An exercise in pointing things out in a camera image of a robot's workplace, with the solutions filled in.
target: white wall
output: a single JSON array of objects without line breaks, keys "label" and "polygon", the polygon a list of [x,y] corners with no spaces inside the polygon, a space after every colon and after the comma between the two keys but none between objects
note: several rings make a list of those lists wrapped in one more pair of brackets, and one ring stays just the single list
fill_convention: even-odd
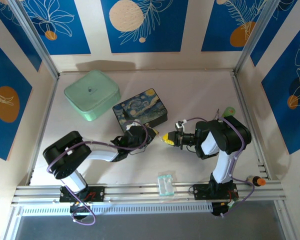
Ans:
[{"label": "white wall", "polygon": [[33,67],[0,20],[0,48],[32,85],[32,92],[17,130],[9,160],[0,159],[0,235],[17,185],[24,185],[54,80],[44,64],[39,72]]},{"label": "white wall", "polygon": [[300,0],[290,12],[260,62],[254,67],[249,59],[238,78],[258,126],[267,162],[275,177],[281,180],[287,196],[287,207],[300,239],[300,150],[289,155],[277,125],[262,80],[300,30]]},{"label": "white wall", "polygon": [[234,68],[241,51],[201,52],[214,1],[188,1],[181,52],[112,54],[101,1],[75,0],[91,54],[51,57],[59,72]]}]

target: box lid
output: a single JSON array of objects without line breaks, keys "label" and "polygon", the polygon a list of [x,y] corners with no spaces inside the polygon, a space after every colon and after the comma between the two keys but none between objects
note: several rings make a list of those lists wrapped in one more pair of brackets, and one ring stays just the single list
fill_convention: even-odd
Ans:
[{"label": "box lid", "polygon": [[64,90],[66,97],[82,112],[93,110],[114,96],[118,85],[103,72],[90,71]]}]

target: white floor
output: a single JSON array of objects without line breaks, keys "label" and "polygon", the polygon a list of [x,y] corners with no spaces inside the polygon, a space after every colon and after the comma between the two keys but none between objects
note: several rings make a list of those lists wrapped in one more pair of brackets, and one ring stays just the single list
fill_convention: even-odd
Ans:
[{"label": "white floor", "polygon": [[[235,93],[231,75],[227,71],[165,70],[107,72],[120,87],[121,101],[149,88],[154,88],[168,110],[168,121],[156,129],[160,136],[175,130],[175,122],[193,117],[212,120],[217,109],[234,107],[235,117],[244,118]],[[60,76],[51,112],[48,118],[39,156],[34,168],[31,185],[60,185],[46,172],[47,163],[42,156],[46,147],[73,130],[88,139],[109,142],[122,135],[117,119],[109,109],[95,121],[84,120],[69,104],[64,89],[84,76],[84,73],[66,73]],[[194,133],[195,121],[186,125],[186,132]],[[234,176],[245,179],[258,175],[258,157],[251,143],[240,156]],[[88,184],[145,184],[156,183],[161,173],[172,173],[175,182],[207,181],[217,163],[217,157],[199,159],[186,149],[163,143],[156,138],[145,152],[129,155],[111,163],[86,160],[78,168]]]}]

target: mint green box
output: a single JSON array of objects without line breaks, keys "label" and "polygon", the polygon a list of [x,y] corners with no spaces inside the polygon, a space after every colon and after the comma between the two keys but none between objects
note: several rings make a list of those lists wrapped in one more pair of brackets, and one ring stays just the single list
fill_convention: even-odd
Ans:
[{"label": "mint green box", "polygon": [[87,121],[93,121],[121,98],[119,86],[98,70],[90,71],[64,90],[74,109]]}]

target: black cable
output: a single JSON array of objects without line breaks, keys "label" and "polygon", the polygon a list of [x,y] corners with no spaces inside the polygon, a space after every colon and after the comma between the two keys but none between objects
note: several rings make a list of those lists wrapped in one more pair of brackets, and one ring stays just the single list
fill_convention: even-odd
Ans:
[{"label": "black cable", "polygon": [[187,146],[186,146],[186,149],[187,149],[187,150],[188,150],[190,153],[194,153],[194,154],[196,153],[195,151],[191,151],[191,150],[189,150],[189,148],[188,148],[188,147],[189,147],[189,145],[187,145]]}]

